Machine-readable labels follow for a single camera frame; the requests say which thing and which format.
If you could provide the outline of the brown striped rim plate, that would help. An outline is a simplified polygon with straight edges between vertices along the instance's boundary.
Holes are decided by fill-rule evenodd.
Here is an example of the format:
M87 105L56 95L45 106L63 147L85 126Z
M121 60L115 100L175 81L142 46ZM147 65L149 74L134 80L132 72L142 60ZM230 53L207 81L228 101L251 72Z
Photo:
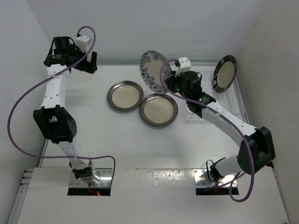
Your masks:
M213 89L217 93L223 93L233 83L237 73L237 61L232 55L223 57L217 64L213 75Z

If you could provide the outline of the blue floral plate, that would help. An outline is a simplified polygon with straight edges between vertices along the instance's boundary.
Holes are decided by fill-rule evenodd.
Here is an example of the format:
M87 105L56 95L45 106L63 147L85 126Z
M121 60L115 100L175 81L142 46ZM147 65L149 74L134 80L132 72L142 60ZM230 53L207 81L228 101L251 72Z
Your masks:
M142 80L157 94L168 92L160 81L160 70L166 61L163 55L153 50L146 51L140 58L139 70Z

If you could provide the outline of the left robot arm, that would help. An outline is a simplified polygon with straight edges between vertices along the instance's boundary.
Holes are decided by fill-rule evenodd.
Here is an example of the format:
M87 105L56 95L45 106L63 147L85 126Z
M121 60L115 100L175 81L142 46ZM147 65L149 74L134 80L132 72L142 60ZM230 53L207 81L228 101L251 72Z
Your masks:
M78 157L77 124L65 108L70 66L80 61L75 69L90 74L97 70L97 53L92 52L91 61L86 57L91 45L92 39L86 35L78 35L76 39L67 36L53 39L44 61L49 81L41 107L34 110L33 117L44 138L56 144L68 157L75 178L88 186L96 186L100 183L100 173L91 161L84 162Z

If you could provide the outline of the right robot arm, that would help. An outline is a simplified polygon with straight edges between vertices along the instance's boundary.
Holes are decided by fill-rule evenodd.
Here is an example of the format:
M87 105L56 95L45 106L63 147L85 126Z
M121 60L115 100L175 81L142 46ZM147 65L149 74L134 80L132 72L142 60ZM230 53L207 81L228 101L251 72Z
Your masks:
M225 110L215 98L202 91L201 77L196 72L170 74L164 86L171 94L185 100L190 111L214 124L239 147L238 154L221 158L211 165L209 174L214 181L232 173L255 174L275 159L270 130L249 125Z

